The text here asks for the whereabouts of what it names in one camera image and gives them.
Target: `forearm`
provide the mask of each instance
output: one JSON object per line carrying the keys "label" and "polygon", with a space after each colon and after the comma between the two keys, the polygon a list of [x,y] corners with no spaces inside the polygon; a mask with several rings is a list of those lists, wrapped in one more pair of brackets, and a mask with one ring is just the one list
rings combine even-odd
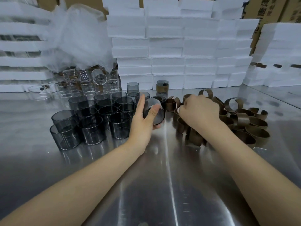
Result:
{"label": "forearm", "polygon": [[261,225],[301,225],[300,189],[258,156],[226,125],[204,132],[204,138],[220,154]]}
{"label": "forearm", "polygon": [[0,225],[81,225],[139,156],[127,142],[43,191]]}

